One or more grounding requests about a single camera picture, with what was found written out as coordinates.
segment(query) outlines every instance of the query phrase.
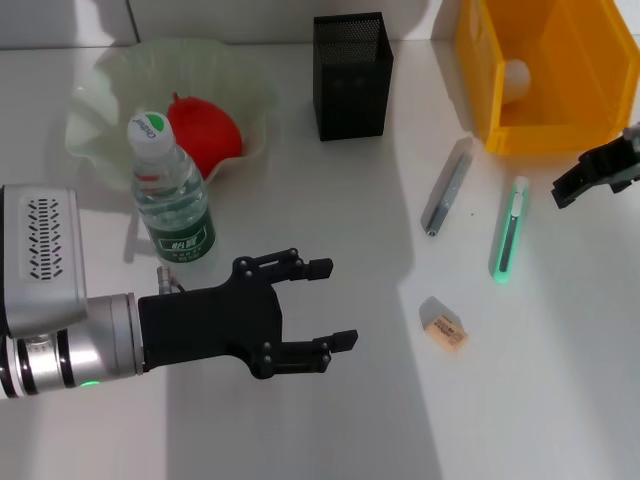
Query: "green bottle label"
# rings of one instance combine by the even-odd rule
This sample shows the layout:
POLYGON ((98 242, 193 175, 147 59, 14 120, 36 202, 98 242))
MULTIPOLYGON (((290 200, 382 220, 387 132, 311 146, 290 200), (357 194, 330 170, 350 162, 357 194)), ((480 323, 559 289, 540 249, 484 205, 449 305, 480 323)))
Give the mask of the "green bottle label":
POLYGON ((193 225, 182 230, 158 230, 147 227, 161 258, 173 263, 188 263, 204 256, 216 240, 209 208, 193 225))

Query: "eraser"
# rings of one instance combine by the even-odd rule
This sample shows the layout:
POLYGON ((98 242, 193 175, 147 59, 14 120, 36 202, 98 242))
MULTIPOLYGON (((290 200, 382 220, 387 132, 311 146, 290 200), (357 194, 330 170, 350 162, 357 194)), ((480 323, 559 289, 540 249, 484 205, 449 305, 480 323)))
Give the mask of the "eraser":
POLYGON ((427 334, 449 352, 457 352, 467 342, 467 332, 444 315, 427 325, 427 334))

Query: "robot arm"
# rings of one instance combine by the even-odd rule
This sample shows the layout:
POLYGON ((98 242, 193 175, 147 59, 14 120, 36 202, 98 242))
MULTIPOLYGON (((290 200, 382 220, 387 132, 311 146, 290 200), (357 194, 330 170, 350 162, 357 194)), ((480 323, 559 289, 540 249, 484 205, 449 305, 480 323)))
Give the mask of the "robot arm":
POLYGON ((239 358, 258 379, 322 373, 332 353, 351 350, 358 338, 351 330, 282 341, 272 285, 328 278, 333 269, 330 259, 305 263, 296 249, 238 258, 231 277, 217 287, 145 297, 137 306, 133 294, 86 299, 73 190, 5 186, 0 197, 0 398, 95 385, 221 355, 239 358))
POLYGON ((623 135, 580 155, 579 164, 553 182, 551 192, 558 208, 571 205, 596 185, 608 184, 619 193, 640 180, 640 124, 623 135))

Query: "white bottle cap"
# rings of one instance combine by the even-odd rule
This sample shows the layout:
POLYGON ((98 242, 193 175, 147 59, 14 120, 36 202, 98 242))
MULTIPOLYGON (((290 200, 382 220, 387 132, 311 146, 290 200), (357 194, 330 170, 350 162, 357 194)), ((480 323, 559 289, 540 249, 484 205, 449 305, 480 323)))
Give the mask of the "white bottle cap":
POLYGON ((127 136, 138 157, 156 158, 169 153, 176 143, 169 119, 158 112, 145 112, 129 121, 127 136))

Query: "white wall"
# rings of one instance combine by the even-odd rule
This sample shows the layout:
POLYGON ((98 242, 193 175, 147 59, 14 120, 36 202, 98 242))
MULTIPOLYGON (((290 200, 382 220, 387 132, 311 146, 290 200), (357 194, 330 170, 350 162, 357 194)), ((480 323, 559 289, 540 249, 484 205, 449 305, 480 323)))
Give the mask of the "white wall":
MULTIPOLYGON (((130 0, 140 37, 308 42, 318 15, 382 11, 393 39, 449 38, 460 0, 130 0)), ((640 35, 640 0, 616 0, 640 35)), ((126 0, 2 0, 0 49, 129 45, 126 0)))
POLYGON ((0 49, 130 45, 125 0, 0 0, 0 49))
POLYGON ((615 0, 631 33, 640 35, 640 0, 615 0))
MULTIPOLYGON (((381 11, 393 39, 451 38, 460 0, 131 0, 140 37, 229 43, 308 42, 312 18, 381 11)), ((640 34, 640 0, 616 0, 640 34)))

